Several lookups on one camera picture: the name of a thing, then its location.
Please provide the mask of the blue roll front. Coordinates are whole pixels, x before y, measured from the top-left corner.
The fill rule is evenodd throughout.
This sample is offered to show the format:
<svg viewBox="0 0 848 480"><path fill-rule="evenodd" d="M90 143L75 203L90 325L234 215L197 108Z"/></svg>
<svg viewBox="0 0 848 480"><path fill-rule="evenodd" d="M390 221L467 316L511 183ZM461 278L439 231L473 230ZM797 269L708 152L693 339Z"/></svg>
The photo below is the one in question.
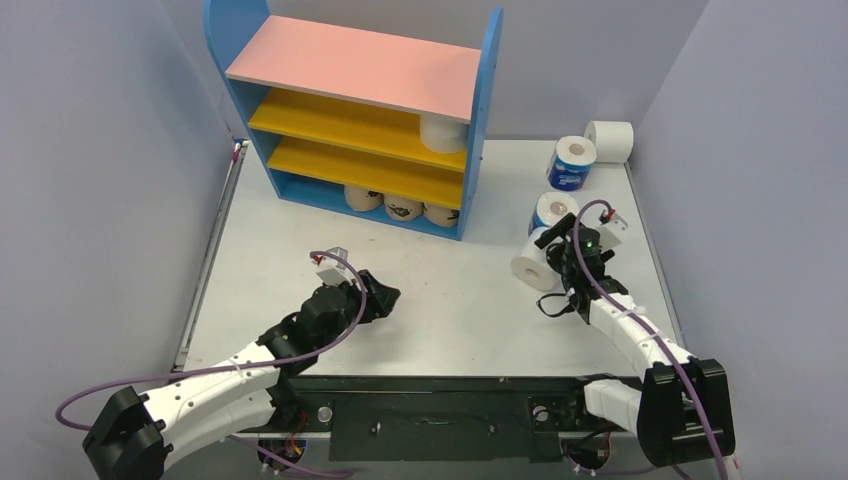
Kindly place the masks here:
<svg viewBox="0 0 848 480"><path fill-rule="evenodd" d="M580 206L571 195L562 191L545 192L540 195L530 217L528 234L538 228L550 228L567 214L577 215Z"/></svg>

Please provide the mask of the blue roll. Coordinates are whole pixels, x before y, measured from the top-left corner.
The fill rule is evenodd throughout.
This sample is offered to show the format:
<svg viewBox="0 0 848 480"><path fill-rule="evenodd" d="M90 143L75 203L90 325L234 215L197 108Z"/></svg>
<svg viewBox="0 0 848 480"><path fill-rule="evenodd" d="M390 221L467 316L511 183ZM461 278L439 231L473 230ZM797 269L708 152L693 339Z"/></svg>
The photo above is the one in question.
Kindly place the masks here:
<svg viewBox="0 0 848 480"><path fill-rule="evenodd" d="M580 190L597 160L595 144L581 136L560 138L547 169L549 184L557 190Z"/></svg>
<svg viewBox="0 0 848 480"><path fill-rule="evenodd" d="M528 234L538 228L550 228L567 214L577 215L580 206L571 195L562 191L545 192L540 195L530 217Z"/></svg>

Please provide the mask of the blue roll back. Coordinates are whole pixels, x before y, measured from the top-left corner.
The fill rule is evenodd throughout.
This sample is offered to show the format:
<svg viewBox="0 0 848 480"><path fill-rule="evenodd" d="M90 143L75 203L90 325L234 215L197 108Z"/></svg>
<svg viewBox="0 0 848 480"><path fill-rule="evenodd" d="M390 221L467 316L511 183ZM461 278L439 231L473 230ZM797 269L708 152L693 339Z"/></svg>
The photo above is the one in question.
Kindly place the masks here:
<svg viewBox="0 0 848 480"><path fill-rule="evenodd" d="M597 160L595 144L581 136L560 138L547 169L549 184L557 190L580 190Z"/></svg>

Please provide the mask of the brown cartoon roll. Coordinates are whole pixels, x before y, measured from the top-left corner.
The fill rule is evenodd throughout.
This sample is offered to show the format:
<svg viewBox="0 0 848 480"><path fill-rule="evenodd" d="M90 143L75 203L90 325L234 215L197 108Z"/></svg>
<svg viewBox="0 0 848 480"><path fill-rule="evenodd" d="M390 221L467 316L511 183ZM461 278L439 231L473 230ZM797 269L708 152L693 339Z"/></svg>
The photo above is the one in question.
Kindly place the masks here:
<svg viewBox="0 0 848 480"><path fill-rule="evenodd" d="M396 221L412 221L424 211L424 203L420 201L390 194L385 194L383 199L387 215Z"/></svg>
<svg viewBox="0 0 848 480"><path fill-rule="evenodd" d="M384 204L381 192L352 185L344 186L344 197L347 205L357 212L372 211Z"/></svg>

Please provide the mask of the plain white toilet roll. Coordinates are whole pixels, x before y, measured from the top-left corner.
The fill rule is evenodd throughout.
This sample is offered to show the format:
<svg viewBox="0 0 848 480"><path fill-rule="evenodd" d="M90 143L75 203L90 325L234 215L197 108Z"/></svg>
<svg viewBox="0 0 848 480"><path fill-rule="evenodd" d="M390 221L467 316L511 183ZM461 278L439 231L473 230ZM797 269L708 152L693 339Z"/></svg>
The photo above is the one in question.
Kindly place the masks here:
<svg viewBox="0 0 848 480"><path fill-rule="evenodd" d="M469 125L433 115L421 115L419 135L421 143L439 154L454 154L467 147Z"/></svg>

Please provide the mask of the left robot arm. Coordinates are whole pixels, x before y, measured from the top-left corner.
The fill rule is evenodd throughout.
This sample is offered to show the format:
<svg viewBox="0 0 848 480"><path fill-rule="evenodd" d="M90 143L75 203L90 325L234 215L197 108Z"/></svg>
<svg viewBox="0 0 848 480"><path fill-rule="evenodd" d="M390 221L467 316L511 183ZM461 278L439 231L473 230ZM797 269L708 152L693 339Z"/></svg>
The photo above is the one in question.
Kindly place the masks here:
<svg viewBox="0 0 848 480"><path fill-rule="evenodd" d="M100 479L159 479L188 454L245 429L291 427L298 402L289 382L321 349L353 326L389 316L399 289L361 270L323 284L211 372L138 392L114 392L88 431L83 450Z"/></svg>

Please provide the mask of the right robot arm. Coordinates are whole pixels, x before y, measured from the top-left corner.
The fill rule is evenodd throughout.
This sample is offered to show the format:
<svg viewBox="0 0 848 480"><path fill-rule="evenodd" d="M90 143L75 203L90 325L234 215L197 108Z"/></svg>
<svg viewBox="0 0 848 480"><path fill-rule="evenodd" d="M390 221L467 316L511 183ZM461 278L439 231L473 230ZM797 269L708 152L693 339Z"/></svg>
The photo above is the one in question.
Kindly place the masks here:
<svg viewBox="0 0 848 480"><path fill-rule="evenodd" d="M563 287L562 311L578 314L610 340L641 382L631 387L614 378L589 380L565 398L565 416L578 427L601 418L624 428L655 467L724 459L736 447L726 371L663 333L607 273L626 230L617 213L604 212L595 228L568 213L551 227L529 231L531 253Z"/></svg>

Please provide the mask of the blue pink yellow shelf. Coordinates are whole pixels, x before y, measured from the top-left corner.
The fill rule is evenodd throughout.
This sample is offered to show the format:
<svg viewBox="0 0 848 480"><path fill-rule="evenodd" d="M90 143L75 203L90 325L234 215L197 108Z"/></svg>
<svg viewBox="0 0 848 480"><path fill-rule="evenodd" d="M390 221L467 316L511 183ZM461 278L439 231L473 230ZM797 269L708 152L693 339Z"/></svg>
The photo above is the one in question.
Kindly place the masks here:
<svg viewBox="0 0 848 480"><path fill-rule="evenodd" d="M280 199L454 240L477 190L503 17L493 9L476 49L275 15L264 1L203 8L209 54ZM466 149L427 149L421 115L468 124ZM345 185L457 209L459 221L357 212Z"/></svg>

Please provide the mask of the white roll lying at back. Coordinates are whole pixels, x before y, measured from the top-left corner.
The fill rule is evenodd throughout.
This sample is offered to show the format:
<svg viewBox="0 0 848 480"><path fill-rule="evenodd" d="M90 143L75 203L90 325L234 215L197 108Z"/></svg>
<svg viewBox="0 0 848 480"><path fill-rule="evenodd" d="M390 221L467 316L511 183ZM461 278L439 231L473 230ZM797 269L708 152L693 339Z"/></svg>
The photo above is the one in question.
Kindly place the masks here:
<svg viewBox="0 0 848 480"><path fill-rule="evenodd" d="M584 137L594 144L598 163L624 164L631 156L634 129L629 122L589 121Z"/></svg>

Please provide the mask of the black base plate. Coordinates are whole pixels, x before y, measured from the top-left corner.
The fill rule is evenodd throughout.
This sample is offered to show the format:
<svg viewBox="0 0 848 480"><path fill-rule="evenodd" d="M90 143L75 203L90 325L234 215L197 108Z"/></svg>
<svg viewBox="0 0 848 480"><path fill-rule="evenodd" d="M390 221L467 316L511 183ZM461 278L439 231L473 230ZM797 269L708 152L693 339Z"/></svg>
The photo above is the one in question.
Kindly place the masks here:
<svg viewBox="0 0 848 480"><path fill-rule="evenodd" d="M300 376L261 438L329 443L332 461L558 462L611 422L588 413L576 377Z"/></svg>

